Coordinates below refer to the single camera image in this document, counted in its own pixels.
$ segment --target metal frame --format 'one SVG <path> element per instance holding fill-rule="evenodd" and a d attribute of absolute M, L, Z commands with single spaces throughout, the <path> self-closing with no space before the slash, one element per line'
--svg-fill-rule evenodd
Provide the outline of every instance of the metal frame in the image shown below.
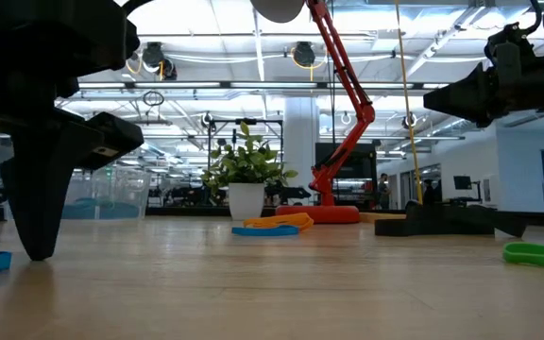
<path fill-rule="evenodd" d="M 270 128 L 272 133 L 274 133 L 277 138 L 280 138 L 280 162 L 283 162 L 284 159 L 284 125 L 282 120 L 268 120 L 268 119 L 249 119 L 249 118 L 238 118 L 238 119 L 212 119 L 209 121 L 209 124 L 207 125 L 207 169 L 210 169 L 212 166 L 212 137 L 215 137 L 217 135 L 217 132 L 219 132 L 222 128 L 227 126 L 228 124 L 236 124 L 241 125 L 242 122 L 253 122 L 255 121 L 255 124 L 263 123 L 267 127 Z M 213 135 L 212 135 L 212 124 L 214 123 L 221 123 L 223 126 L 218 129 Z M 269 126 L 270 124 L 278 124 L 280 126 L 280 136 L 279 134 L 274 131 L 274 129 Z"/>

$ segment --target wooden floor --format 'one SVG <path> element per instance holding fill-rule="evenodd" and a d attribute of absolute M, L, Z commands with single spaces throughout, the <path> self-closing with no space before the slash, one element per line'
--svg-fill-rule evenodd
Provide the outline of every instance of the wooden floor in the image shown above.
<path fill-rule="evenodd" d="M 30 263 L 2 249 L 0 339 L 544 340 L 544 268 L 506 264 L 508 239 L 377 238 L 372 225 L 233 236 L 229 220 L 64 224 Z M 527 241 L 544 243 L 544 229 Z"/>

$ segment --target yellow pole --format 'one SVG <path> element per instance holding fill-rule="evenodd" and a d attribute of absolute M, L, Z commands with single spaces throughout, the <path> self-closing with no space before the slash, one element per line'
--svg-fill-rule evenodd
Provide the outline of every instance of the yellow pole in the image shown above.
<path fill-rule="evenodd" d="M 417 160 L 417 146 L 415 145 L 415 132 L 411 122 L 413 113 L 408 102 L 408 89 L 406 86 L 406 67 L 404 66 L 404 45 L 402 43 L 402 31 L 400 29 L 400 0 L 394 0 L 396 4 L 396 17 L 398 18 L 398 41 L 400 45 L 400 66 L 402 67 L 402 85 L 404 86 L 404 100 L 406 100 L 406 123 L 411 137 L 411 148 L 413 149 L 413 160 L 415 160 L 416 197 L 419 204 L 423 204 L 423 193 L 421 192 L 421 174 L 419 173 L 419 162 Z"/>

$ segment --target green plastic toy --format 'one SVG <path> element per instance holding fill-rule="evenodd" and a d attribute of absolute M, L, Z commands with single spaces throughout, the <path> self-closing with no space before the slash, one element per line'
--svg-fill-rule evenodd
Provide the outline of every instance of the green plastic toy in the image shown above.
<path fill-rule="evenodd" d="M 511 264 L 535 264 L 544 266 L 544 246 L 525 242 L 505 245 L 502 257 Z"/>

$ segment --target person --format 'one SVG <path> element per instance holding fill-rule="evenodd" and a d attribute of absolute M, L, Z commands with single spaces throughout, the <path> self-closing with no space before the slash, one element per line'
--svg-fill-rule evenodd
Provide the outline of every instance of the person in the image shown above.
<path fill-rule="evenodd" d="M 379 205 L 383 210 L 389 210 L 389 197 L 391 194 L 386 182 L 387 174 L 382 174 L 379 185 L 377 186 L 377 191 L 379 192 Z"/>
<path fill-rule="evenodd" d="M 442 179 L 438 180 L 438 183 L 435 186 L 434 192 L 435 192 L 435 201 L 442 202 Z"/>
<path fill-rule="evenodd" d="M 423 180 L 425 183 L 425 194 L 423 194 L 423 205 L 433 205 L 435 203 L 435 191 L 431 179 Z"/>

